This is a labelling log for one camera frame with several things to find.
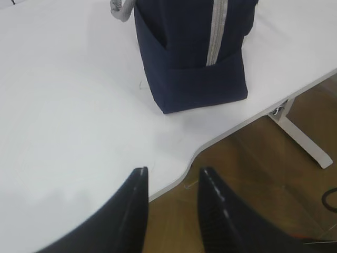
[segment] navy blue bag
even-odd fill
[[[258,0],[111,0],[126,21],[134,7],[153,98],[163,113],[247,98],[241,47]]]

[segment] black cable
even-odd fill
[[[327,210],[331,211],[331,212],[335,212],[337,213],[337,208],[332,207],[331,205],[328,204],[328,202],[326,201],[327,197],[330,194],[333,194],[334,192],[337,192],[337,188],[333,188],[329,191],[327,191],[325,194],[323,194],[322,196],[322,204],[325,206],[325,208],[327,208]]]

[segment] desk surface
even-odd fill
[[[150,199],[203,149],[337,71],[337,1],[260,1],[243,46],[248,99],[163,115],[134,21],[103,0],[0,12],[0,252],[33,252],[94,213],[133,168]]]

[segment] gray handle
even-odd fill
[[[111,14],[118,20],[125,22],[130,18],[136,0],[125,0],[122,6],[122,0],[111,0]]]

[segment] desk bracket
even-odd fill
[[[286,116],[289,113],[295,99],[284,102],[269,117],[282,128],[291,138],[294,139],[313,159],[315,159],[322,169],[326,169],[333,161],[316,143],[314,143],[305,133],[303,133]]]

